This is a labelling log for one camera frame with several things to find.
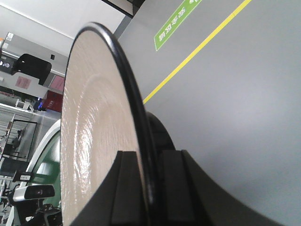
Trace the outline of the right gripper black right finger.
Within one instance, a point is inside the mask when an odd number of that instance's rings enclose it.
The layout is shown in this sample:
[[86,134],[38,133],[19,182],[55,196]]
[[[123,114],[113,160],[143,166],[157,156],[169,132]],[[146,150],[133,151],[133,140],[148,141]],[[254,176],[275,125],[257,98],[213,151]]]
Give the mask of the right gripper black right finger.
[[227,193],[186,150],[160,155],[165,226],[277,226],[278,223]]

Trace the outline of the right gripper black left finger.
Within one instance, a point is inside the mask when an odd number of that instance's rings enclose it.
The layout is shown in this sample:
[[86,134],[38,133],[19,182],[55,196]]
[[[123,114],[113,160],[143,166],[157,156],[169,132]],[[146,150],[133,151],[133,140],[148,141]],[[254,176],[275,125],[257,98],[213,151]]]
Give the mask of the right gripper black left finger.
[[146,210],[135,151],[118,151],[113,165],[72,226],[145,226]]

